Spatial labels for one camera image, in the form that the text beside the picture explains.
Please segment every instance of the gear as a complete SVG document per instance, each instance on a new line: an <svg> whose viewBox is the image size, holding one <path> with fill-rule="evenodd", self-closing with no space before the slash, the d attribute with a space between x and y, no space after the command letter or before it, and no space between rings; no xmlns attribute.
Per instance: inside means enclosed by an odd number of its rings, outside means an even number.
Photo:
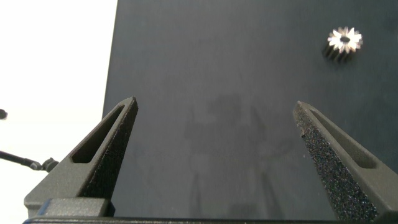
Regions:
<svg viewBox="0 0 398 224"><path fill-rule="evenodd" d="M346 61L361 48L362 43L362 34L355 31L354 27L351 29L339 27L330 33L324 54L337 62Z"/></svg>

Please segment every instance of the dark gray surface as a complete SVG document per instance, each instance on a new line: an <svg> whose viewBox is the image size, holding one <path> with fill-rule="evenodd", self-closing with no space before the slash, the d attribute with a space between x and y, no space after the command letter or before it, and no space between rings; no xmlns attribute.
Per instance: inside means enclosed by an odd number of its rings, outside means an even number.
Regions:
<svg viewBox="0 0 398 224"><path fill-rule="evenodd" d="M329 32L363 48L324 60ZM104 114L135 96L117 217L333 219L292 110L397 171L397 1L119 1Z"/></svg>

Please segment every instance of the white background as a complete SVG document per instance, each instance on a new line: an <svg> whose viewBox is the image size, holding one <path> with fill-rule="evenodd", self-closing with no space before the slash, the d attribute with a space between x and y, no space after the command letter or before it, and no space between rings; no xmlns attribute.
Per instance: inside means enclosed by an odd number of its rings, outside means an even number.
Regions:
<svg viewBox="0 0 398 224"><path fill-rule="evenodd" d="M0 0L0 151L61 161L102 117L116 0ZM46 175L0 160L0 223Z"/></svg>

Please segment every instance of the black tabletop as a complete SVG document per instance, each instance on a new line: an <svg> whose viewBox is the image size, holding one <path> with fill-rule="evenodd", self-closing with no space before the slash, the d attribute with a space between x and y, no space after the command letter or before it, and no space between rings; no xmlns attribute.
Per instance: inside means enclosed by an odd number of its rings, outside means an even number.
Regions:
<svg viewBox="0 0 398 224"><path fill-rule="evenodd" d="M339 26L364 44L322 55ZM310 103L398 171L398 1L118 2L104 104L139 111L117 217L331 220L292 110Z"/></svg>

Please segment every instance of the metal gear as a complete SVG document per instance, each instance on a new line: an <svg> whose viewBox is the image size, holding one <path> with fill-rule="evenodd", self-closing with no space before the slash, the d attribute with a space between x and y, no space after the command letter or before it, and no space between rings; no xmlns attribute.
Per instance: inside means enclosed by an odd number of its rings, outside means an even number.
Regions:
<svg viewBox="0 0 398 224"><path fill-rule="evenodd" d="M362 34L355 31L354 27L351 29L339 27L329 35L325 56L337 62L346 61L361 48L362 43Z"/></svg>

